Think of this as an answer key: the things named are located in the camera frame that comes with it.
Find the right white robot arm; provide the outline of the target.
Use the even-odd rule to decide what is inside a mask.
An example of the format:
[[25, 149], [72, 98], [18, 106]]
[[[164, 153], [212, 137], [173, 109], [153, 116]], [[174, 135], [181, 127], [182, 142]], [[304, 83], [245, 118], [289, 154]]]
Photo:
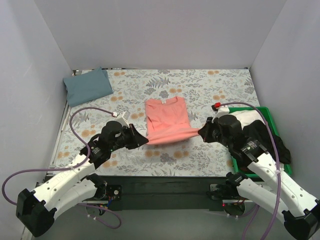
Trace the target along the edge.
[[225, 183], [212, 191], [215, 198], [243, 197], [255, 202], [275, 213], [296, 240], [308, 240], [319, 230], [319, 199], [300, 187], [286, 172], [277, 169], [271, 153], [257, 139], [244, 134], [240, 121], [234, 115], [209, 117], [198, 133], [206, 143], [227, 147], [233, 158], [256, 173], [272, 189], [263, 188], [241, 172], [229, 172]]

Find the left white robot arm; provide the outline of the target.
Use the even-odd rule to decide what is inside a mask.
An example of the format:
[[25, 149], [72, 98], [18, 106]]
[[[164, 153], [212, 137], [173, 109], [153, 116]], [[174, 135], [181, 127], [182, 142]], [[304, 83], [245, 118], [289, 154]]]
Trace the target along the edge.
[[133, 124], [109, 121], [74, 158], [67, 170], [59, 171], [45, 183], [17, 197], [16, 216], [34, 237], [47, 232], [65, 211], [84, 200], [101, 200], [107, 183], [95, 170], [116, 150], [136, 149], [148, 143]]

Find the salmon pink t-shirt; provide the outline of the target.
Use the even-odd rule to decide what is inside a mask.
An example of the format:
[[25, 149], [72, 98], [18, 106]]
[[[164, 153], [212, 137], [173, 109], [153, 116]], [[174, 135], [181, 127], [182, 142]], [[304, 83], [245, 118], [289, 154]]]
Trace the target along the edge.
[[191, 127], [187, 105], [183, 97], [145, 102], [148, 145], [166, 145], [198, 136]]

